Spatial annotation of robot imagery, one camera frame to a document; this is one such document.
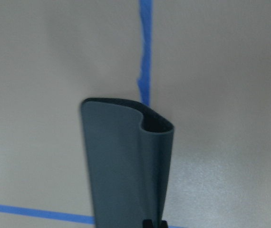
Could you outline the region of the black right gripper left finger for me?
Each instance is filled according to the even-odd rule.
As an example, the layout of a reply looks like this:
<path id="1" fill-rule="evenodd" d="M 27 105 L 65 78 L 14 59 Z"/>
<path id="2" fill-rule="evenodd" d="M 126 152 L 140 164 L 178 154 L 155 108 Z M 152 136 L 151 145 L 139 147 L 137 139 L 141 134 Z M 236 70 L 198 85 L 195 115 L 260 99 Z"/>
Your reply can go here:
<path id="1" fill-rule="evenodd" d="M 152 220 L 143 220 L 142 228 L 153 228 Z"/>

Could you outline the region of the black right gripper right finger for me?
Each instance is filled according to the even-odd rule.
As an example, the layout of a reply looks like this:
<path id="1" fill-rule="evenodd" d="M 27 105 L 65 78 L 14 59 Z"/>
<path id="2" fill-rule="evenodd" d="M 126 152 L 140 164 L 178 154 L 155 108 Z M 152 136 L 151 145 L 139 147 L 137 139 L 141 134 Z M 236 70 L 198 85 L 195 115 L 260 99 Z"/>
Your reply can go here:
<path id="1" fill-rule="evenodd" d="M 160 228 L 168 228 L 167 221 L 162 220 L 161 223 L 160 223 Z"/>

